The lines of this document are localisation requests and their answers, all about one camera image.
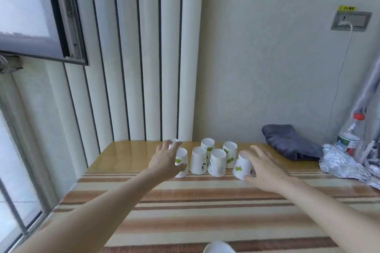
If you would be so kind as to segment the person's right hand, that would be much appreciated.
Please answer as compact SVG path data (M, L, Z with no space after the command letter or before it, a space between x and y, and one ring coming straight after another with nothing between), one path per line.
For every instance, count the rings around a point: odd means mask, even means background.
M288 184L295 180L285 171L280 163L273 158L266 149L261 149L258 145L251 145L249 150L243 150L251 163L255 175L259 179L260 190L281 194Z

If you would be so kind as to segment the person's left hand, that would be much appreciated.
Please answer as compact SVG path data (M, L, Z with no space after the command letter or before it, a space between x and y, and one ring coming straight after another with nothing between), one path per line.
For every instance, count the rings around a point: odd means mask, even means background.
M176 155L182 142L166 140L157 146L156 153L152 156L148 165L148 172L156 184L175 178Z

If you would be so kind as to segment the person's right forearm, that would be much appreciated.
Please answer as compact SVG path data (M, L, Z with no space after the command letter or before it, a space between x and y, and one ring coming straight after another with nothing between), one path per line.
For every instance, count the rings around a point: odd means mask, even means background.
M380 222L293 177L278 193L303 210L345 253L380 253Z

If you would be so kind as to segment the person's left forearm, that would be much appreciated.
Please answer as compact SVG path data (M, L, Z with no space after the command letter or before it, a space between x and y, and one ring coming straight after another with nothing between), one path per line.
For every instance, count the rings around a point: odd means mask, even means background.
M162 172L145 169L52 222L13 253L97 253L141 199L165 179Z

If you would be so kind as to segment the group of leaf-print paper cups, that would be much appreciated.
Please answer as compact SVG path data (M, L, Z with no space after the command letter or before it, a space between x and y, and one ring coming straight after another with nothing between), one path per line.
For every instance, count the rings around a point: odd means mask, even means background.
M211 138L204 138L200 143L184 141L175 157L175 165L184 164L184 168L175 178L184 178L190 174L222 178L228 173L244 180L245 176L254 176L255 171L249 157L239 150L236 143L225 141L221 145Z

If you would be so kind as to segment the striped brown table cloth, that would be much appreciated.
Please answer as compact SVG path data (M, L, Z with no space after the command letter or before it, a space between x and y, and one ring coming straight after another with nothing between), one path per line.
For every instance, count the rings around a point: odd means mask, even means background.
M47 227L137 172L90 172L78 180L53 210ZM353 179L320 170L290 173L339 201L380 219L380 191ZM138 203L101 253L202 253L225 241L235 252L342 253L293 203L238 180L188 174L164 182Z

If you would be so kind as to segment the folded grey cloth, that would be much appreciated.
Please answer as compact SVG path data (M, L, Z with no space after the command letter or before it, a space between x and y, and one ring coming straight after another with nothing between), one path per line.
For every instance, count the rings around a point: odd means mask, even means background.
M301 136L290 124L268 124L261 131L266 143L289 160L318 161L324 157L321 145Z

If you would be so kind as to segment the plain white cup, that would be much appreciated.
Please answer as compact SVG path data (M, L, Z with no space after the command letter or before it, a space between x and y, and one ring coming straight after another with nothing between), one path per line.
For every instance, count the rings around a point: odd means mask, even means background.
M235 250L226 242L214 241L205 247L203 253L236 253Z

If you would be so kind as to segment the crumpled aluminium foil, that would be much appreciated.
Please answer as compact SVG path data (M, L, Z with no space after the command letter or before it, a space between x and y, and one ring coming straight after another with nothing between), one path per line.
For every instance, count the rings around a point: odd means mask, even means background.
M380 190L380 166L368 161L359 164L331 144L324 144L322 148L324 156L318 161L322 172L342 179L355 179Z

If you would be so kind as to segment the clear bottle with red cap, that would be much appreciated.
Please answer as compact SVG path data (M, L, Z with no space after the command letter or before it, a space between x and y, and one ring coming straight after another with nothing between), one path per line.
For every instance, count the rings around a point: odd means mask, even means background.
M355 157L363 145L366 131L364 113L354 113L342 126L335 146L351 157Z

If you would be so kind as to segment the white vertical blind panels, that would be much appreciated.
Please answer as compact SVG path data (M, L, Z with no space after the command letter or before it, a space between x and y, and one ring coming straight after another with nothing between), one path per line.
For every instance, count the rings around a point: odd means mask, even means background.
M192 141L202 0L51 0L47 72L74 172L115 141Z

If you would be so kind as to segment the dark open window sash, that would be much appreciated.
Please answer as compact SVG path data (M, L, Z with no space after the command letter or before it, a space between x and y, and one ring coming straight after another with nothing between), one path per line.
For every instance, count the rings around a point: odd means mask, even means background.
M77 0L0 0L0 53L88 65Z

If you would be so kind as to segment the grey fixed window frame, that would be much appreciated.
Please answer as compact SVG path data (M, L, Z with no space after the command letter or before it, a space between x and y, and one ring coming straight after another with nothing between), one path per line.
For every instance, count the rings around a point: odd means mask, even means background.
M57 205L19 94L0 81L0 253L30 237Z

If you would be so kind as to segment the grey wall socket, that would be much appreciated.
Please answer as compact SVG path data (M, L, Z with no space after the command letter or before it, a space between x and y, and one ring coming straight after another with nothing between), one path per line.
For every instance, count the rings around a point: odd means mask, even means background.
M337 11L330 30L349 31L349 26L340 27L338 23L348 20L353 24L353 31L365 31L372 17L372 12L366 11Z

